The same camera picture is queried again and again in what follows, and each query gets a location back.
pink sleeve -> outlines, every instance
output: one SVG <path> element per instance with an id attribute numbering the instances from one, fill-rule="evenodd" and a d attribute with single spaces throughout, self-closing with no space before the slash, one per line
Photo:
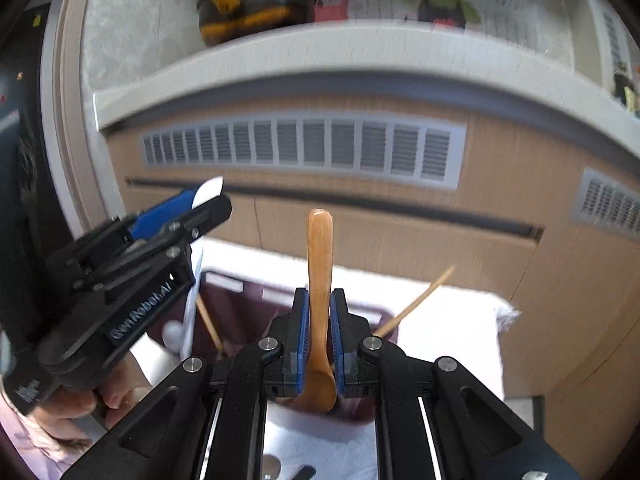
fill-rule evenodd
<path id="1" fill-rule="evenodd" d="M 32 416 L 19 415 L 14 411 L 4 391 L 0 394 L 0 423 L 38 480 L 60 480 L 62 474 L 82 455 L 82 452 L 65 449 Z"/>

wooden spoon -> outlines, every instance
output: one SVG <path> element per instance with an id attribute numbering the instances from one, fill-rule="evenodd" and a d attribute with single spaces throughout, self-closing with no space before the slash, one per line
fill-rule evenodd
<path id="1" fill-rule="evenodd" d="M 335 404 L 335 378 L 326 355 L 329 296 L 334 264 L 334 221 L 322 209 L 309 213 L 306 229 L 309 267 L 309 356 L 302 394 L 292 407 L 309 413 L 326 413 Z"/>

white countertop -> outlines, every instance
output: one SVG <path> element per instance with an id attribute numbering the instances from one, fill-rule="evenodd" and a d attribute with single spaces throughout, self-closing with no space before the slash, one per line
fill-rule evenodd
<path id="1" fill-rule="evenodd" d="M 103 130 L 151 107 L 238 82 L 347 70 L 440 76 L 502 90 L 595 128 L 640 158 L 640 121 L 587 78 L 506 41 L 409 22 L 319 23 L 229 42 L 137 83 L 96 92 L 96 125 Z"/>

black pot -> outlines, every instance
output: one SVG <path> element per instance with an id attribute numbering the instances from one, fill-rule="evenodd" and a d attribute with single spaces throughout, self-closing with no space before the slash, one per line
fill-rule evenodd
<path id="1" fill-rule="evenodd" d="M 222 43 L 223 41 L 232 40 L 272 30 L 274 28 L 288 27 L 289 25 L 299 25 L 301 23 L 311 23 L 314 20 L 314 6 L 316 0 L 241 0 L 241 5 L 234 12 L 222 14 L 211 0 L 199 0 L 196 8 L 198 9 L 198 21 L 200 28 L 213 23 L 225 23 L 240 20 L 252 14 L 256 14 L 263 10 L 272 9 L 273 7 L 289 7 L 290 13 L 286 18 L 279 20 L 277 23 L 268 23 L 255 25 L 250 28 L 236 29 L 229 34 L 222 34 L 217 38 L 203 38 L 208 45 Z"/>

metal screw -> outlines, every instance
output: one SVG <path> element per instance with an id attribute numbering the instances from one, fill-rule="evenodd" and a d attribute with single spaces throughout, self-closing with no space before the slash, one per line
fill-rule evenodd
<path id="1" fill-rule="evenodd" d="M 164 254 L 166 254 L 169 258 L 177 258 L 178 256 L 180 256 L 180 247 L 169 247 Z"/>
<path id="2" fill-rule="evenodd" d="M 362 340 L 362 345 L 369 350 L 380 350 L 382 348 L 382 339 L 371 335 Z"/>
<path id="3" fill-rule="evenodd" d="M 185 360 L 185 362 L 182 363 L 182 368 L 184 368 L 185 372 L 194 374 L 202 368 L 202 359 L 198 359 L 197 357 L 189 357 Z"/>
<path id="4" fill-rule="evenodd" d="M 458 368 L 458 363 L 455 359 L 451 357 L 443 357 L 438 360 L 438 367 L 440 370 L 444 370 L 445 372 L 452 372 L 456 368 Z"/>
<path id="5" fill-rule="evenodd" d="M 522 480 L 545 480 L 547 476 L 548 473 L 543 473 L 542 471 L 529 471 L 524 473 Z"/>
<path id="6" fill-rule="evenodd" d="M 258 341 L 258 346 L 267 352 L 278 346 L 278 340 L 274 337 L 263 337 Z"/>

